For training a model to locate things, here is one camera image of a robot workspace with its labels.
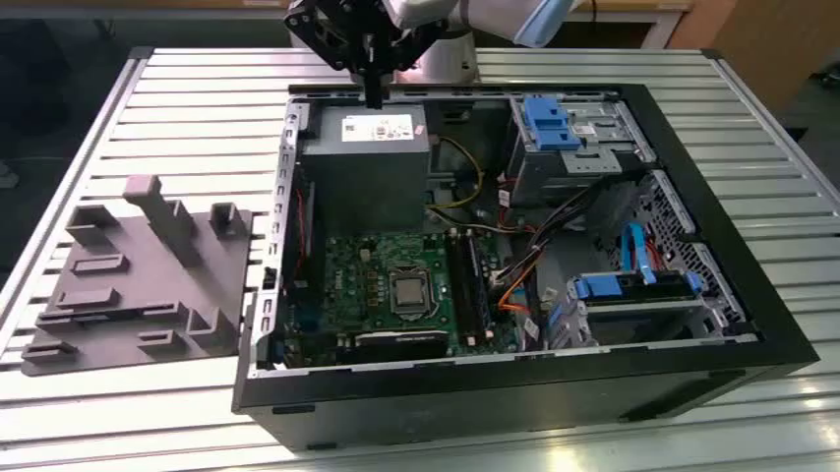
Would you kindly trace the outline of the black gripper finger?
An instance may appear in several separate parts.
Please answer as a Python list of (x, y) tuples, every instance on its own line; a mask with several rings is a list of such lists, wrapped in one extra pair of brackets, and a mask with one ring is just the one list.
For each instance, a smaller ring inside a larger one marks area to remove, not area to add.
[(319, 11), (321, 1), (291, 1), (283, 18), (289, 31), (337, 70), (347, 70), (362, 86), (365, 104), (374, 109), (374, 66), (369, 53), (373, 39), (362, 41), (327, 40), (325, 19)]
[(381, 109), (389, 97), (390, 76), (406, 71), (434, 44), (434, 27), (417, 27), (404, 31), (398, 38), (390, 32), (374, 34), (374, 108)]

